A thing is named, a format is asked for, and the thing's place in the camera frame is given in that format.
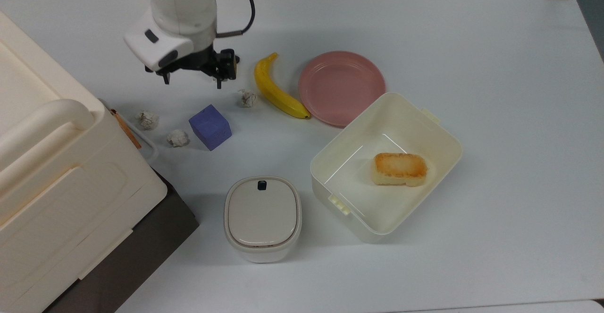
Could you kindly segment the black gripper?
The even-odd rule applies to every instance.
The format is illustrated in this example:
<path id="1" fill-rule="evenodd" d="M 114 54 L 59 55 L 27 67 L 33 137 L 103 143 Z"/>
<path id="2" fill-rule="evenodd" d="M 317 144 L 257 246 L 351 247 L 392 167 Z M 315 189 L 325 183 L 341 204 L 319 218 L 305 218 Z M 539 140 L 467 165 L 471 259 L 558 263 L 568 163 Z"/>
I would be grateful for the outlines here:
<path id="1" fill-rule="evenodd" d="M 218 76 L 217 89 L 222 89 L 222 82 L 237 78 L 237 55 L 233 49 L 224 49 L 220 53 L 213 48 L 203 49 L 201 52 L 190 53 L 186 56 L 179 55 L 175 49 L 169 51 L 158 61 L 159 70 L 145 67 L 145 71 L 162 76 L 165 85 L 170 84 L 170 73 L 177 70 L 201 71 L 208 76 Z"/>

